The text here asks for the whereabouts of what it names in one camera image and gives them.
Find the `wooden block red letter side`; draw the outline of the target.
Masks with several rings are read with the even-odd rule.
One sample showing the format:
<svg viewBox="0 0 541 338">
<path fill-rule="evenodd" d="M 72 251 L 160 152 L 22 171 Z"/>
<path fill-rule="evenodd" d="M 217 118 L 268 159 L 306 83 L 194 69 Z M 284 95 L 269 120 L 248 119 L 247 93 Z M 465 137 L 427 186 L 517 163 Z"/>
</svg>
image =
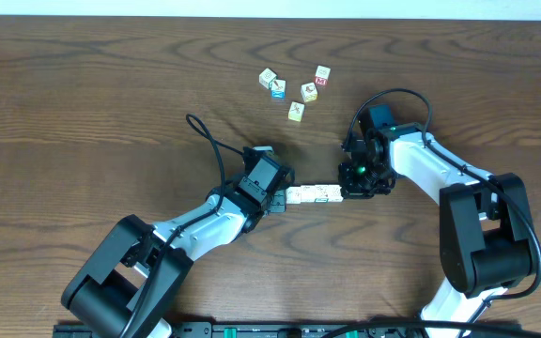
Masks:
<svg viewBox="0 0 541 338">
<path fill-rule="evenodd" d="M 301 203 L 301 187 L 289 187 L 286 189 L 286 203 L 288 205 Z"/>
</svg>

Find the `wooden block airplane green N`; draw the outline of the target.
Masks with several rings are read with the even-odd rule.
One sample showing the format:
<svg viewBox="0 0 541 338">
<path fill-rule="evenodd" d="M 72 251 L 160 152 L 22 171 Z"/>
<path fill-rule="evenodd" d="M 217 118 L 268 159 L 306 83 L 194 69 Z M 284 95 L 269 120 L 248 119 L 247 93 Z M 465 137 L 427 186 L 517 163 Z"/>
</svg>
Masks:
<svg viewBox="0 0 541 338">
<path fill-rule="evenodd" d="M 342 202 L 344 199 L 341 193 L 341 187 L 339 185 L 328 185 L 327 195 L 328 195 L 328 201 L 330 203 L 339 203 L 339 202 Z"/>
</svg>

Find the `wooden block with turtle drawing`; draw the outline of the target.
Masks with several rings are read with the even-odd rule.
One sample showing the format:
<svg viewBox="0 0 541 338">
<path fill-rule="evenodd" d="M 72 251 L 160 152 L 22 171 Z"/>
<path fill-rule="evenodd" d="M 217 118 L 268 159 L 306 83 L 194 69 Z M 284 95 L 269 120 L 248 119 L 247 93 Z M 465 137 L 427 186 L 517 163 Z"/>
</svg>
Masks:
<svg viewBox="0 0 541 338">
<path fill-rule="evenodd" d="M 317 188 L 315 185 L 301 185 L 301 202 L 314 203 L 316 201 Z"/>
</svg>

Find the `wooden block red A side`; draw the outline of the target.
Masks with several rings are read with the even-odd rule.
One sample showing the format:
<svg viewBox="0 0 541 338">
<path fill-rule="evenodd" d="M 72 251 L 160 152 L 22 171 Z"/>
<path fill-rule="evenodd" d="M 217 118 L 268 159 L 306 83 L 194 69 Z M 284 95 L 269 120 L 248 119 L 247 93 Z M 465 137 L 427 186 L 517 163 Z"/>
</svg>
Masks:
<svg viewBox="0 0 541 338">
<path fill-rule="evenodd" d="M 316 203 L 328 203 L 330 200 L 329 186 L 328 185 L 316 185 L 315 186 L 315 202 Z"/>
</svg>

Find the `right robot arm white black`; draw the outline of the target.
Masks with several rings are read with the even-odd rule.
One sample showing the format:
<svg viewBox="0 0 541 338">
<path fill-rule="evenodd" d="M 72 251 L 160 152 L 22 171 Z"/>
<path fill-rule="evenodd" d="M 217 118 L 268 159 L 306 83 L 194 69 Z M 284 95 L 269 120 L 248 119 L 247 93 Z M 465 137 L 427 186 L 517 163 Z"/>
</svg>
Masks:
<svg viewBox="0 0 541 338">
<path fill-rule="evenodd" d="M 514 174 L 494 176 L 445 149 L 419 123 L 398 124 L 385 105 L 360 109 L 342 144 L 338 167 L 346 199 L 389 194 L 399 178 L 415 183 L 439 207 L 440 261 L 445 275 L 420 312 L 424 321 L 475 321 L 498 297 L 538 276 L 525 185 Z"/>
</svg>

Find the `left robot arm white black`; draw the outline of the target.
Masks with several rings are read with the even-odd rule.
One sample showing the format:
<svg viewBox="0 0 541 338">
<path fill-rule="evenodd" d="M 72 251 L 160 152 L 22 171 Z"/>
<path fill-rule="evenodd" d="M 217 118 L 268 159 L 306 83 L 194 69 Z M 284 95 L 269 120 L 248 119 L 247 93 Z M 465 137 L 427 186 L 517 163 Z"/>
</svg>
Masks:
<svg viewBox="0 0 541 338">
<path fill-rule="evenodd" d="M 169 337 L 164 315 L 193 263 L 252 231 L 285 200 L 294 171 L 271 147 L 246 147 L 242 173 L 172 220 L 121 219 L 70 280 L 62 305 L 99 337 Z"/>
</svg>

